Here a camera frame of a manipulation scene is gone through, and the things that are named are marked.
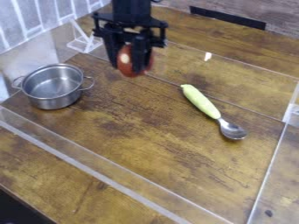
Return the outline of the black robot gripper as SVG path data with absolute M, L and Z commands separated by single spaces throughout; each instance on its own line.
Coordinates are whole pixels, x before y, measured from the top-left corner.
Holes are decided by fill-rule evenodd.
M 165 47 L 168 24 L 152 17 L 153 1 L 110 0 L 112 11 L 92 14 L 93 34 L 104 39 L 112 67 L 117 67 L 117 53 L 124 43 L 132 43 L 132 69 L 136 74 L 150 66 L 150 47 Z

